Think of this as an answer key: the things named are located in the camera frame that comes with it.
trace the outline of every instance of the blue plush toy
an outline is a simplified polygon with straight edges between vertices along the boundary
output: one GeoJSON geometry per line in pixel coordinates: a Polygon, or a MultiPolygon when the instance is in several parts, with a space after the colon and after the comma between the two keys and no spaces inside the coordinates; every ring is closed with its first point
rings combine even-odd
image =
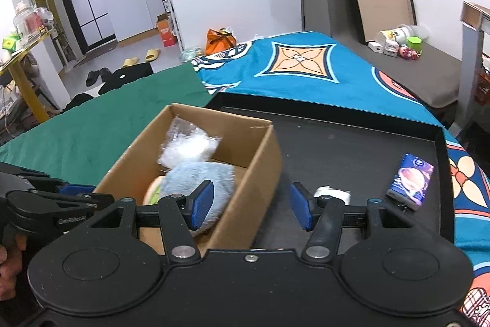
{"type": "Polygon", "coordinates": [[[191,231],[193,236],[212,227],[224,212],[235,192],[233,166],[215,162],[181,163],[165,176],[160,187],[160,198],[176,193],[189,196],[206,179],[214,184],[214,200],[202,226],[191,231]]]}

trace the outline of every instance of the blue bedspread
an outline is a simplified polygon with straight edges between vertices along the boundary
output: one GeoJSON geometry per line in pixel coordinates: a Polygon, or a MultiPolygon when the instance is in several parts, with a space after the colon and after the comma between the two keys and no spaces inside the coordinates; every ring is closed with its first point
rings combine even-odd
{"type": "MultiPolygon", "coordinates": [[[[413,63],[423,63],[423,58],[413,63]]],[[[440,125],[391,78],[317,32],[248,42],[192,64],[210,93],[226,90],[303,100],[440,125]]],[[[490,325],[490,184],[454,137],[445,129],[444,134],[453,179],[455,244],[475,270],[463,311],[477,324],[490,325]]]]}

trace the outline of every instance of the cardboard box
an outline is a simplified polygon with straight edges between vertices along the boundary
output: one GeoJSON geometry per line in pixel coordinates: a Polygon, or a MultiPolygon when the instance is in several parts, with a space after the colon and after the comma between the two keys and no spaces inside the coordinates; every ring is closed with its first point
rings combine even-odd
{"type": "Polygon", "coordinates": [[[172,46],[177,43],[177,37],[172,35],[171,21],[166,13],[157,17],[156,28],[160,32],[163,46],[172,46]]]}
{"type": "MultiPolygon", "coordinates": [[[[173,103],[139,134],[95,192],[142,204],[152,181],[162,175],[157,159],[175,116],[193,122],[222,140],[213,161],[235,166],[236,191],[214,228],[196,237],[201,254],[208,248],[248,249],[273,198],[281,174],[281,153],[271,121],[173,103]]],[[[141,240],[163,254],[160,229],[142,228],[141,240]]]]}

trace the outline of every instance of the human hand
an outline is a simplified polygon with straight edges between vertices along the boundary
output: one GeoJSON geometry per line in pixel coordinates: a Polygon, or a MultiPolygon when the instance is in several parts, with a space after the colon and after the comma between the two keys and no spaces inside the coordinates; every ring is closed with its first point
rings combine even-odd
{"type": "Polygon", "coordinates": [[[15,235],[15,244],[9,248],[0,245],[0,301],[15,297],[17,275],[22,271],[22,251],[25,251],[27,237],[15,235]]]}

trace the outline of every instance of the glass jar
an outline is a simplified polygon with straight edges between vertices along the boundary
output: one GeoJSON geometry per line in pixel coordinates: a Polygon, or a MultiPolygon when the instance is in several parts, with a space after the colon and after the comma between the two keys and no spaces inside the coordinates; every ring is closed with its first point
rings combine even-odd
{"type": "Polygon", "coordinates": [[[19,35],[21,47],[25,47],[28,43],[35,41],[41,36],[40,24],[42,20],[34,12],[31,5],[27,2],[20,1],[15,8],[17,13],[13,23],[19,35]]]}

